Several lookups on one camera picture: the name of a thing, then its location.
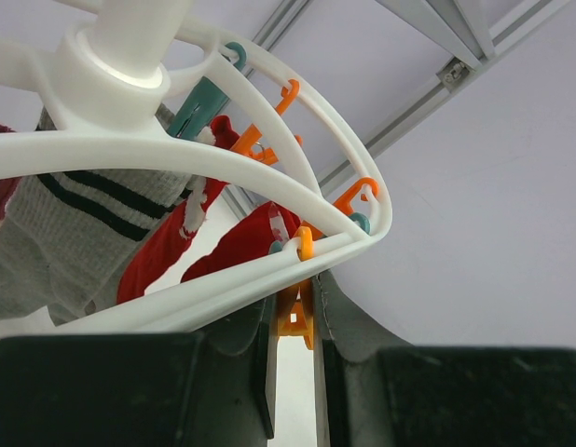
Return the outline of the orange clothes peg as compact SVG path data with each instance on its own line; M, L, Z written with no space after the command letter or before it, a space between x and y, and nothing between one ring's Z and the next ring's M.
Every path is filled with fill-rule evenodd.
M277 292L277 329L280 337L301 336L314 349L313 288L310 278Z

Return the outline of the red sock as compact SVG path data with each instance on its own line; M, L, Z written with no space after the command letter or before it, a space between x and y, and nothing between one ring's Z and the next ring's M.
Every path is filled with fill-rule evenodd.
M177 278L179 283L261 258L274 243L282 245L296 234L301 219L267 201L214 241L208 232L216 215L210 208L225 187L225 182L208 178L175 207L127 266L118 284L119 305L144 296L182 260L186 270Z

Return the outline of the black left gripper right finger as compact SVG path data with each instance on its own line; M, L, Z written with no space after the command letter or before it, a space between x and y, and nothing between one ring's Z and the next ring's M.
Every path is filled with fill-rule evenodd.
M379 353L409 343L343 292L331 271L312 279L319 446L391 446Z

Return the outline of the white round clip hanger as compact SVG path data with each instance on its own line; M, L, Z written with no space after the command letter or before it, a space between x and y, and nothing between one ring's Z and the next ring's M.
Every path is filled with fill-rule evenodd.
M373 158L289 66L240 40L249 63L333 133L364 180L368 229L323 197L279 111L230 63L233 33L190 19L186 1L77 7L95 20L72 25L53 51L0 37L0 86L37 94L48 115L37 131L0 133L0 180L18 180L0 225L0 319L46 308L68 333L196 329L388 234L391 199ZM203 77L250 117L282 170L166 132L157 117L163 100ZM266 196L305 227L276 254L118 305L127 265L177 204L185 205L182 237L202 224L210 179Z

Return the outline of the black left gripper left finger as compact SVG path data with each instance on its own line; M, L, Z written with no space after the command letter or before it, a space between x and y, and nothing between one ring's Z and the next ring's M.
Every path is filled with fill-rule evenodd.
M266 446L275 435L276 297L202 328L194 382L196 446Z

